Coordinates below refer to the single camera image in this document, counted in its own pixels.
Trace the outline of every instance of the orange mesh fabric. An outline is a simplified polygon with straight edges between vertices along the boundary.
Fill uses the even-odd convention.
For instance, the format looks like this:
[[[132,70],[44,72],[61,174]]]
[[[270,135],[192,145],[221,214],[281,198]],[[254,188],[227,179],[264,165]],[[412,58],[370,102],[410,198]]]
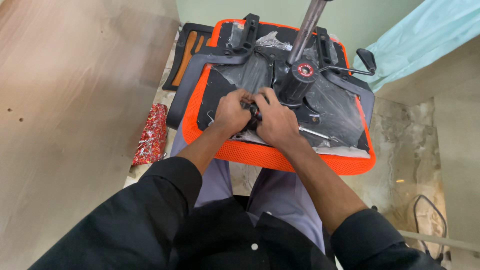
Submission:
[[[210,41],[210,46],[216,47],[218,40],[218,35],[220,33],[220,28],[223,23],[234,22],[245,23],[245,20],[236,20],[236,19],[226,19],[219,21],[213,30],[212,39]],[[288,27],[298,30],[291,26],[277,25],[271,23],[260,22],[262,24],[276,25],[279,27]],[[202,103],[202,97],[204,95],[204,90],[207,84],[207,79],[210,74],[210,64],[205,65],[202,75],[195,87],[195,90],[190,97],[188,102],[187,110],[183,116],[183,138],[190,144],[194,141],[202,131],[198,129],[197,126],[197,117],[198,110]],[[348,158],[340,157],[334,155],[319,155],[327,164],[334,170],[338,175],[355,175],[367,172],[375,165],[375,153],[373,152],[372,142],[370,140],[370,134],[368,132],[367,124],[363,116],[363,110],[361,109],[360,101],[357,99],[357,107],[359,108],[360,114],[362,115],[363,126],[365,127],[365,134],[367,136],[368,146],[370,148],[369,159],[364,158]],[[289,161],[282,155],[280,152],[273,147],[261,146],[255,144],[248,144],[245,142],[239,141],[225,141],[220,150],[215,155],[215,158],[221,160],[229,160],[239,163],[245,163],[250,165],[255,165],[264,168],[270,168],[281,171],[294,172],[292,165]]]

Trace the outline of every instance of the wrapping paper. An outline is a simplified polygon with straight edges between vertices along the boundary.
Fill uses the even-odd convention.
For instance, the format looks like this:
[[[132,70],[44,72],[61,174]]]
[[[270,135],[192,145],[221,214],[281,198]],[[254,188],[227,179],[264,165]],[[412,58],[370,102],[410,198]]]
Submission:
[[[147,123],[138,143],[137,152],[132,166],[152,163],[163,159],[167,139],[167,107],[163,104],[153,104]]]

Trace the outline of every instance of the black jacket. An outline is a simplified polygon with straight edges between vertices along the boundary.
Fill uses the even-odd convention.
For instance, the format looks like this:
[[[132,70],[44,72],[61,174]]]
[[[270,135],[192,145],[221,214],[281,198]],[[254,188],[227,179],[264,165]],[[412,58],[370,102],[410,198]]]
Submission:
[[[253,227],[234,198],[193,209],[201,186],[202,176],[187,159],[155,162],[138,183],[98,206],[30,269],[334,268],[290,224],[264,213]],[[406,247],[371,209],[348,217],[331,244],[345,270],[440,269],[431,257]]]

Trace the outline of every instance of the gray pants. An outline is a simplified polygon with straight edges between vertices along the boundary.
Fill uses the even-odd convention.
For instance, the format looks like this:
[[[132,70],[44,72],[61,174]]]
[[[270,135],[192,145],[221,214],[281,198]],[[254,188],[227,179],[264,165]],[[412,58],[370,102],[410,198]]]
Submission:
[[[177,155],[187,146],[183,139],[182,123],[173,141],[170,156]],[[203,174],[203,184],[195,207],[233,196],[228,161],[213,159]],[[253,185],[247,213],[256,225],[263,212],[270,212],[312,240],[325,253],[322,221],[312,199],[294,172],[262,168]]]

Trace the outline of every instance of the black cable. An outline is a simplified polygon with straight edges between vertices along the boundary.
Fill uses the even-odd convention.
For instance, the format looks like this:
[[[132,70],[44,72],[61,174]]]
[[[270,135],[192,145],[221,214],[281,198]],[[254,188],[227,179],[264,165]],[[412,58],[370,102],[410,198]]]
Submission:
[[[433,209],[437,212],[437,214],[442,219],[442,222],[444,224],[444,232],[442,234],[442,237],[446,238],[447,237],[447,222],[445,221],[445,218],[440,213],[440,211],[437,209],[437,207],[425,195],[419,195],[417,200],[415,201],[415,204],[413,205],[413,217],[415,218],[415,227],[417,228],[417,233],[420,233],[419,232],[419,223],[417,221],[417,204],[418,204],[418,202],[420,201],[421,198],[424,198],[425,200],[427,200],[427,202],[433,207]],[[421,240],[421,243],[422,243],[423,247],[425,248],[425,253],[427,255],[431,256],[430,251],[428,250],[427,244],[425,244],[425,241]],[[440,254],[438,255],[437,259],[439,259],[440,256],[443,257],[443,253],[444,253],[444,245],[441,245]]]

